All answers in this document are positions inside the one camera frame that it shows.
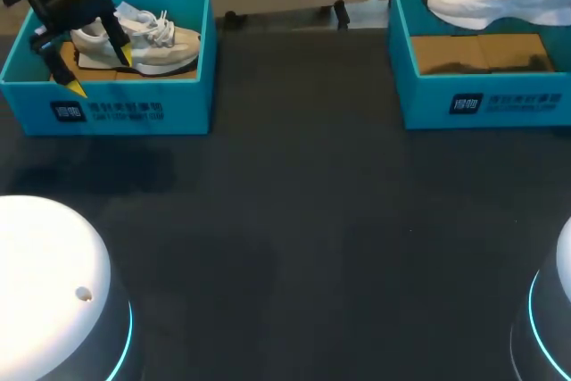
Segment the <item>printed logo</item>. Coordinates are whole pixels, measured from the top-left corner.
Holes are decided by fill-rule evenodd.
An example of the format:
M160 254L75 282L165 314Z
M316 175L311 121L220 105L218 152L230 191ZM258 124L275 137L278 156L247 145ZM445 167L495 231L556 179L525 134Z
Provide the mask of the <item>printed logo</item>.
M450 105L450 115L471 115L478 112L482 104L482 93L456 94Z
M60 122L86 122L79 102L51 102L55 118Z

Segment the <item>shoe sole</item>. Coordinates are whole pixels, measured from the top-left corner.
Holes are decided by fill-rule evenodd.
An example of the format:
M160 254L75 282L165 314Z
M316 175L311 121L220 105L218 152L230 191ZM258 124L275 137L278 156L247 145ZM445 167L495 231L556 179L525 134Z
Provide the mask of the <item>shoe sole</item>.
M452 24L456 27L470 30L483 30L496 20L502 18L516 18L519 20L527 21L538 26L550 27L565 27L571 26L571 7L562 7L552 10L538 10L538 9L523 9L518 12L512 12L509 15L499 17L487 18L467 18L455 17L443 13L435 12L428 6L428 0L422 0L428 11L433 13L436 17Z
M124 73L136 73L146 78L161 78L167 76L178 75L191 70L196 70L198 67L198 55L177 62L163 66L149 65L149 64L135 64L133 67L127 67L122 64L110 65L109 62L119 62L119 59L87 55L80 53L76 50L76 64L82 70L116 70Z

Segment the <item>shoe box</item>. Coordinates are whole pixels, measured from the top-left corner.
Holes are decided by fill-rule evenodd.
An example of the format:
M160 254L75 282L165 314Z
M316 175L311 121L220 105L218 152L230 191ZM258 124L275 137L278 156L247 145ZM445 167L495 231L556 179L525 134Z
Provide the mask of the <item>shoe box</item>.
M29 136L203 135L210 130L217 35L211 0L125 1L157 15L167 11L179 27L201 33L197 68L166 78L144 78L112 70L80 70L75 48L59 42L62 58L79 78L83 98L50 77L42 59L29 48L40 27L30 11L12 46L0 90Z
M571 27L460 29L392 0L389 54L405 127L571 125Z

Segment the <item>dark tabletop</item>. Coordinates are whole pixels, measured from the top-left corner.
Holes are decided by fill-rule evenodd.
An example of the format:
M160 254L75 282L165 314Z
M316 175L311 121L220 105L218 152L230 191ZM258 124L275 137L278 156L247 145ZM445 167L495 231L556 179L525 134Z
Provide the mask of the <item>dark tabletop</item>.
M147 381L511 380L571 140L406 132L385 52L383 31L226 35L207 137L26 138L3 102L1 192L100 232Z

